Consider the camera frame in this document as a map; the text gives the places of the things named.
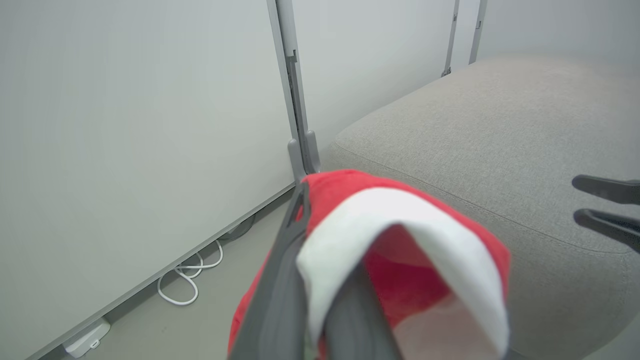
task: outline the white fur trim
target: white fur trim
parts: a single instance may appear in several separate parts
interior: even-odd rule
[[[297,264],[307,290],[312,341],[317,343],[346,277],[378,235],[394,224],[404,225],[413,236],[482,329],[478,336],[489,341],[500,359],[509,329],[500,275],[488,250],[447,213],[393,188],[370,188],[350,196],[318,224],[300,250]]]

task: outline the red santa hat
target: red santa hat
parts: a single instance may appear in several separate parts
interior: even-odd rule
[[[312,211],[297,265],[314,343],[363,261],[406,360],[504,357],[509,252],[496,237],[394,180],[341,170],[304,181]],[[236,311],[230,348],[259,276]]]

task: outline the red cloth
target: red cloth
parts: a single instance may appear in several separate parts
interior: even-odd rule
[[[309,184],[311,216],[307,236],[341,202],[354,193],[368,188],[393,188],[414,194],[447,213],[485,244],[495,262],[502,280],[503,297],[507,293],[509,251],[493,234],[475,221],[464,217],[443,202],[422,193],[399,181],[374,177],[356,170],[340,170],[307,176]],[[389,324],[394,327],[407,316],[423,311],[440,302],[450,289],[431,266],[427,256],[420,250],[404,227],[394,225],[378,236],[364,258],[365,267],[374,285]],[[228,350],[231,351],[237,332],[248,309],[262,269],[244,294],[231,325]],[[428,289],[416,293],[415,289]]]

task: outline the cable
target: cable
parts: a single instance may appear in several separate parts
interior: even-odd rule
[[[204,260],[202,259],[202,256],[200,255],[199,252],[196,252],[196,255],[198,256],[198,260],[200,260],[200,264],[199,265],[178,265],[175,268],[173,268],[173,271],[176,272],[176,274],[180,275],[183,279],[187,280],[187,282],[189,282],[189,284],[191,285],[191,287],[193,288],[193,297],[191,298],[191,300],[187,300],[187,301],[176,301],[171,299],[170,297],[166,296],[163,292],[162,289],[160,287],[160,284],[162,283],[162,279],[164,278],[164,275],[160,276],[160,278],[158,279],[158,283],[157,283],[157,289],[158,289],[158,295],[160,295],[163,299],[167,300],[168,302],[174,304],[174,305],[178,305],[178,306],[185,306],[185,305],[189,305],[192,302],[194,302],[197,298],[198,298],[198,286],[196,285],[196,283],[192,280],[194,279],[196,276],[200,275],[200,273],[202,272],[202,269],[210,269],[213,268],[215,266],[218,266],[221,262],[222,262],[222,257],[223,257],[223,252],[222,252],[222,245],[220,245],[220,241],[218,240],[235,240],[237,238],[239,238],[240,236],[244,235],[247,233],[247,231],[249,231],[249,229],[251,229],[253,227],[253,224],[255,223],[255,215],[251,217],[251,224],[239,235],[235,235],[231,238],[219,238],[216,239],[215,242],[218,245],[218,250],[220,251],[220,258],[213,264],[209,264],[209,265],[205,265],[204,264]],[[193,275],[187,275],[185,274],[182,269],[197,269],[198,271],[196,271],[195,274]]]

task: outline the gray floor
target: gray floor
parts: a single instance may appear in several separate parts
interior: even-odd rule
[[[156,293],[156,284],[145,288],[110,312],[111,330],[86,360],[224,359],[233,313],[240,298],[262,265],[284,217],[291,192],[257,214],[255,225],[240,239],[223,242],[224,258],[217,267],[204,270],[195,282],[200,296],[192,305],[175,306]],[[211,244],[201,254],[205,263],[218,259]],[[182,279],[166,279],[164,292],[187,300],[192,289]],[[640,316],[623,334],[585,360],[640,359]],[[41,360],[71,360],[57,348]]]

